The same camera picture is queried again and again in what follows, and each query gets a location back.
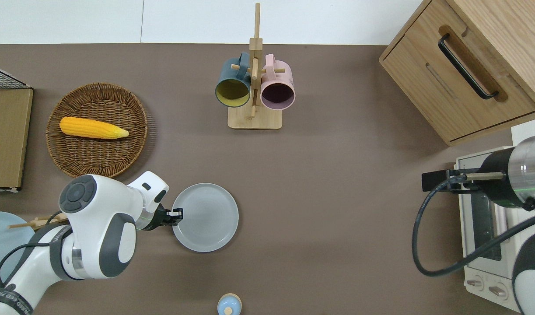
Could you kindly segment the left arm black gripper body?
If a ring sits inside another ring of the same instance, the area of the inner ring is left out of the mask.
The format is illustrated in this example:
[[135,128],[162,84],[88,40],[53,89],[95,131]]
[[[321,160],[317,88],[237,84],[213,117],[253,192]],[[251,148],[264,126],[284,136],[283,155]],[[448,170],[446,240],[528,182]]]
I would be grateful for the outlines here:
[[150,221],[150,231],[162,226],[171,227],[174,219],[169,213],[170,210],[165,209],[162,204],[159,204],[154,212],[153,219]]

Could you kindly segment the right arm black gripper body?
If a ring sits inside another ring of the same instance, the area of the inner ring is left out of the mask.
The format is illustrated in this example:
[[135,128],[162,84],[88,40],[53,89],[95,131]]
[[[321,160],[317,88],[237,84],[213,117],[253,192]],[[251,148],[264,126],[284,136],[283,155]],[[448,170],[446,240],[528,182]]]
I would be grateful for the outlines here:
[[435,170],[422,174],[422,191],[431,192],[442,182],[451,177],[452,170]]

